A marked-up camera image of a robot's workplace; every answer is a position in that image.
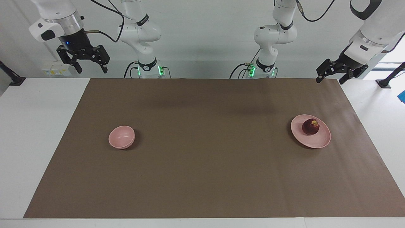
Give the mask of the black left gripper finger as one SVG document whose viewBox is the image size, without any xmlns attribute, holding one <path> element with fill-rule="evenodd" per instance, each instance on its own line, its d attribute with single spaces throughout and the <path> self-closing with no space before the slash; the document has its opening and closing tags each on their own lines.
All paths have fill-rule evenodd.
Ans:
<svg viewBox="0 0 405 228">
<path fill-rule="evenodd" d="M 325 77 L 339 73 L 339 68 L 335 69 L 335 66 L 336 66 L 335 61 L 332 61 L 330 58 L 326 59 L 316 69 L 317 72 L 316 82 L 319 84 Z"/>
<path fill-rule="evenodd" d="M 358 73 L 356 70 L 348 70 L 346 72 L 346 74 L 344 74 L 340 79 L 339 79 L 339 84 L 344 84 L 345 82 L 347 82 L 349 79 L 352 78 L 357 78 L 358 77 Z"/>
</svg>

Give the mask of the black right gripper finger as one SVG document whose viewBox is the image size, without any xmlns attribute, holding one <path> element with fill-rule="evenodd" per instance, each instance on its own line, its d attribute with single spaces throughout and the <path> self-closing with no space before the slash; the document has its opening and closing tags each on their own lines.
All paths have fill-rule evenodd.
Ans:
<svg viewBox="0 0 405 228">
<path fill-rule="evenodd" d="M 100 65 L 101 70 L 103 71 L 104 74 L 106 74 L 108 71 L 106 65 L 110 61 L 110 56 L 108 55 L 108 53 L 103 45 L 98 45 L 96 47 L 93 47 L 93 51 L 94 51 L 94 56 L 95 56 L 94 59 L 96 60 L 96 63 Z"/>
<path fill-rule="evenodd" d="M 65 48 L 63 45 L 59 45 L 56 49 L 57 54 L 59 55 L 62 62 L 66 65 L 73 66 L 77 73 L 81 74 L 83 69 L 80 64 L 77 62 L 77 52 L 71 51 Z"/>
</svg>

